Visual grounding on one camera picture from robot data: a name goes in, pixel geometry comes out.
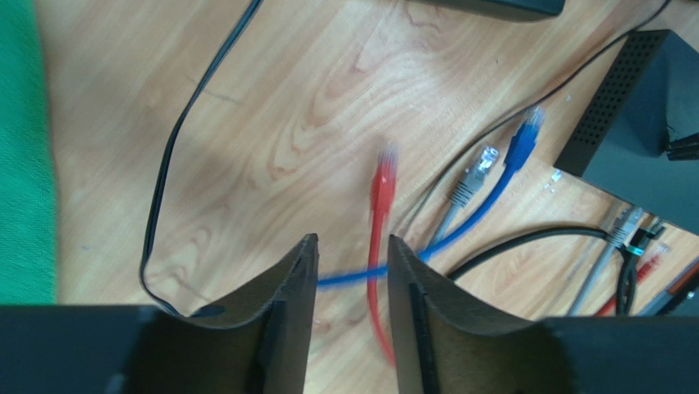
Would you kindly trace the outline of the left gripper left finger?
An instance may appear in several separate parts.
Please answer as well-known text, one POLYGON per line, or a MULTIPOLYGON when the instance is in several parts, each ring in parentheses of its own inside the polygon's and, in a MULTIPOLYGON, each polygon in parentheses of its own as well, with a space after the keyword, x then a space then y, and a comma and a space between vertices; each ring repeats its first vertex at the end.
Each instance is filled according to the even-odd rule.
POLYGON ((4 306, 4 393, 301 393, 318 238, 189 317, 146 305, 4 306))

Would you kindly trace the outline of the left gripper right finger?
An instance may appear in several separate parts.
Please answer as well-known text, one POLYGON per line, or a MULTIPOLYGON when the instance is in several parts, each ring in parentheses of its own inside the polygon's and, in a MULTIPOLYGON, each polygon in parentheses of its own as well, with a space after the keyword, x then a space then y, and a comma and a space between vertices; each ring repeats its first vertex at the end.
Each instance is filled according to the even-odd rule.
POLYGON ((695 317, 529 321, 462 290, 398 236, 388 292, 402 393, 695 393, 695 317))

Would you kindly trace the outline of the black network switch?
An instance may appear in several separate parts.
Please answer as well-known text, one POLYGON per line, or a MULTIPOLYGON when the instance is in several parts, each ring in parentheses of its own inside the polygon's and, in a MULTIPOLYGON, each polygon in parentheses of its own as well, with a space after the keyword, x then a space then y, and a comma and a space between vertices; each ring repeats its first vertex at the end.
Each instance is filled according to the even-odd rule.
POLYGON ((631 34, 554 166, 697 234, 697 51, 672 30, 631 34))

